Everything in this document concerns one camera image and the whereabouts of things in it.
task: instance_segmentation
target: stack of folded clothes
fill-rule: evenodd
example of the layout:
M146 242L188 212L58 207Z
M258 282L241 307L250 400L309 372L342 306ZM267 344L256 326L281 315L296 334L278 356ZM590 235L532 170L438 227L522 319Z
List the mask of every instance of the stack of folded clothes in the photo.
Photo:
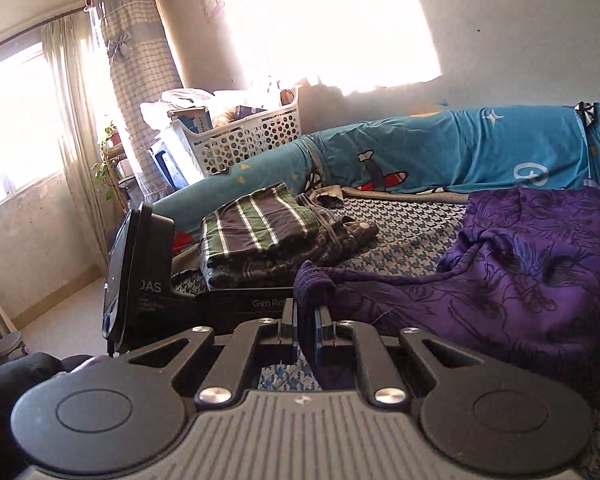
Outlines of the stack of folded clothes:
M223 205L202 221L200 269L209 288L291 286L303 262L334 265L378 226L337 215L284 183Z

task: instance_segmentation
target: plaid covered column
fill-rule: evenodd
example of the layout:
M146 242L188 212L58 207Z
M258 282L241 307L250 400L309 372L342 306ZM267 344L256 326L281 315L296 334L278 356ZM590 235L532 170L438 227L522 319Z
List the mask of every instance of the plaid covered column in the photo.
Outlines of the plaid covered column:
M125 128L120 128L122 143L144 200L153 203L173 190L147 152L157 132L142 119L140 103L157 101L163 91L182 88L182 82L155 0L94 3L109 55L111 82L125 122Z

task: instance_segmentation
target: purple fabric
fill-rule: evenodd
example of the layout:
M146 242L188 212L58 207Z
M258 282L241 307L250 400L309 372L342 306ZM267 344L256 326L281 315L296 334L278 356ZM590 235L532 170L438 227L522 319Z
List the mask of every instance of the purple fabric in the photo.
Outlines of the purple fabric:
M371 323L389 336L420 327L586 394L600 361L600 190L471 193L437 274L381 276L307 262L295 295L302 350L325 388L350 384L314 361L320 304L334 320Z

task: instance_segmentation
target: silver bolt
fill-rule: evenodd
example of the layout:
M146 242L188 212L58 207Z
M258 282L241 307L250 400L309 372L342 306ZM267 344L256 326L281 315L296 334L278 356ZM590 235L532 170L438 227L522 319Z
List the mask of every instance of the silver bolt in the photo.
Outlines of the silver bolt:
M301 395L299 397L296 397L294 399L294 402L296 404L300 404L301 406L304 406L305 404L308 404L309 402L311 402L311 397L308 397L306 395Z
M398 404L407 398L407 394L400 388L381 388L374 397L383 404Z
M198 398L202 402L208 402L209 404L222 404L231 399L231 391L220 386L212 386L211 388L205 388L200 392Z

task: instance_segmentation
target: plastic basket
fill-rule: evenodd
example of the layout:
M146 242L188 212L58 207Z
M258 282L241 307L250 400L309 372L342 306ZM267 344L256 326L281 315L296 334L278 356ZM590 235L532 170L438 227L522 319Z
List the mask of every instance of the plastic basket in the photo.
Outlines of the plastic basket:
M201 134L184 129L200 170L209 176L302 135L298 88L293 102L276 110L254 114Z

